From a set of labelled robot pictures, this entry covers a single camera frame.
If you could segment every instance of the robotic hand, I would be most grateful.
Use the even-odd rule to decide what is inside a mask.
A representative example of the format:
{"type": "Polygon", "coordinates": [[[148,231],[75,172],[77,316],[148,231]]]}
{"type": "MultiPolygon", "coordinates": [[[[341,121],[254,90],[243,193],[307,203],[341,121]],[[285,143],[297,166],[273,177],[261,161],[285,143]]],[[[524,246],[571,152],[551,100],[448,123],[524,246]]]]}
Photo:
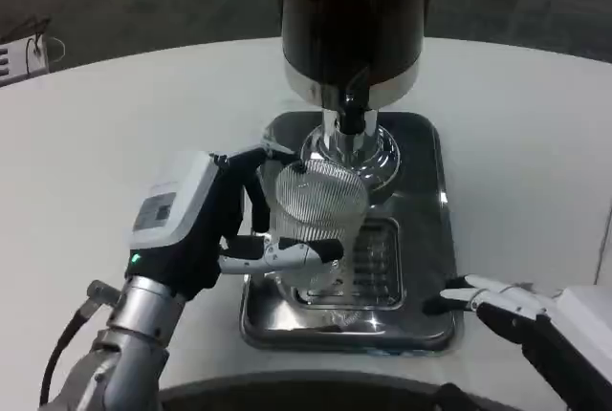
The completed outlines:
{"type": "MultiPolygon", "coordinates": [[[[287,165],[298,156],[262,144],[231,156],[182,153],[161,174],[134,223],[122,291],[94,281],[49,359],[40,409],[46,411],[155,410],[165,349],[185,303],[212,288],[220,273],[296,269],[342,258],[338,240],[299,243],[266,233],[270,210],[256,174],[266,161],[287,165]],[[252,230],[239,236],[244,191],[252,203],[252,230]],[[78,329],[101,306],[113,308],[107,329],[71,370],[48,403],[53,370],[78,329]]],[[[305,170],[295,164],[295,170],[305,170]]]]}
{"type": "Polygon", "coordinates": [[[447,282],[426,314],[475,312],[522,353],[573,411],[612,410],[612,293],[569,287],[555,298],[477,275],[447,282]]]}

